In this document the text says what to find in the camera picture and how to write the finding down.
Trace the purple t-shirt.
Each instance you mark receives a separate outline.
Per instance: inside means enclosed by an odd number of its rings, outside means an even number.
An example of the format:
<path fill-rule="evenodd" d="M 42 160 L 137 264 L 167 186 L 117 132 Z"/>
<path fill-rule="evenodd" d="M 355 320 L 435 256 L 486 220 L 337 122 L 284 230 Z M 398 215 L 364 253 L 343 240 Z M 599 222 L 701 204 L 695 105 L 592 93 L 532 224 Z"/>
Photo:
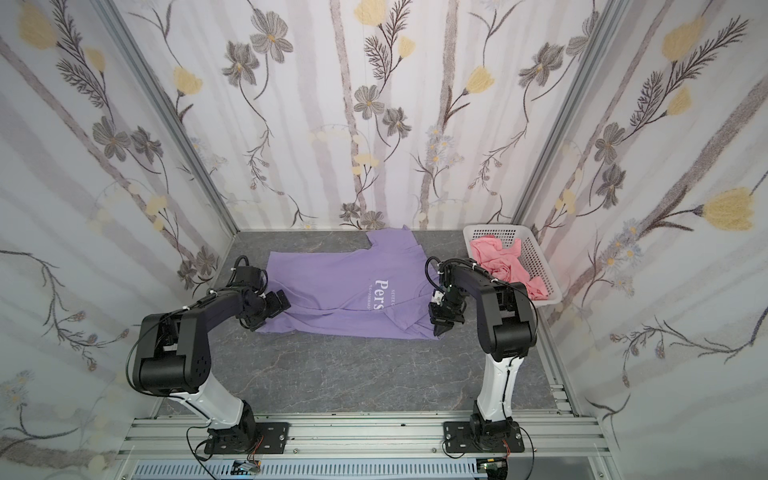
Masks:
<path fill-rule="evenodd" d="M 371 246 L 344 253 L 271 252 L 269 285 L 290 307 L 262 332 L 433 340 L 434 287 L 427 256 L 406 227 L 367 233 Z"/>

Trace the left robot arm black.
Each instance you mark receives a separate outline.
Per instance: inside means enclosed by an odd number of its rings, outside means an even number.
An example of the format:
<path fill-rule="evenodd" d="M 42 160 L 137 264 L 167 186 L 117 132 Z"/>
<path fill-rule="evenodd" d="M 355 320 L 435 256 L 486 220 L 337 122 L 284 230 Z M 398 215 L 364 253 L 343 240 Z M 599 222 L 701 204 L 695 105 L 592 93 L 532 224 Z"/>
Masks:
<path fill-rule="evenodd" d="M 248 402 L 231 394 L 212 373 L 210 331 L 236 319 L 254 332 L 290 308 L 282 290 L 270 291 L 265 270 L 236 259 L 226 285 L 177 310 L 150 314 L 126 362 L 137 393 L 174 401 L 205 422 L 206 455 L 282 454 L 287 422 L 259 422 Z"/>

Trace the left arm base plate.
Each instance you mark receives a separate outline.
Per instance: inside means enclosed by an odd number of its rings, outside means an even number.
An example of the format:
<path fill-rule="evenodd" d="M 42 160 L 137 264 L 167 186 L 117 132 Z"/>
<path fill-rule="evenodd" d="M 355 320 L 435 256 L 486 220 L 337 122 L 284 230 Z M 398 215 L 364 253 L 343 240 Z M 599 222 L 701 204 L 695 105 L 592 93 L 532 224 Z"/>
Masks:
<path fill-rule="evenodd" d="M 289 439 L 288 422 L 266 422 L 234 426 L 227 429 L 209 429 L 204 454 L 283 454 Z"/>

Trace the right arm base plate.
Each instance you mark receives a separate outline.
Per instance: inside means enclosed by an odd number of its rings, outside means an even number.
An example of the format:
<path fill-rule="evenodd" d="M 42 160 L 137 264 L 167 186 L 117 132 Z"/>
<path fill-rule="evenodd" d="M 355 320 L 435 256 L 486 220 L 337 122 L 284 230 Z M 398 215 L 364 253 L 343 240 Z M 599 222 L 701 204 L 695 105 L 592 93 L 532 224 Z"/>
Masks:
<path fill-rule="evenodd" d="M 449 421 L 442 424 L 443 446 L 450 454 L 523 453 L 524 439 L 514 421 L 473 423 Z"/>

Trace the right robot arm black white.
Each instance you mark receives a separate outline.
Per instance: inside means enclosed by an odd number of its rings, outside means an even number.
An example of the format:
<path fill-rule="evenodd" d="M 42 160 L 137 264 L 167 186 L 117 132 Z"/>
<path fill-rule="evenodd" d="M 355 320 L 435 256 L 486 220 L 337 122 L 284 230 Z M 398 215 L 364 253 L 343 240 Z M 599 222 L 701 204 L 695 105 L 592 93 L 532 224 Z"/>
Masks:
<path fill-rule="evenodd" d="M 434 288 L 428 305 L 433 334 L 439 337 L 465 322 L 467 302 L 476 309 L 476 332 L 485 354 L 481 392 L 467 421 L 443 424 L 444 453 L 458 459 L 470 453 L 522 453 L 525 439 L 513 419 L 511 400 L 518 371 L 537 343 L 539 315 L 525 286 L 494 277 L 471 259 L 425 262 Z"/>

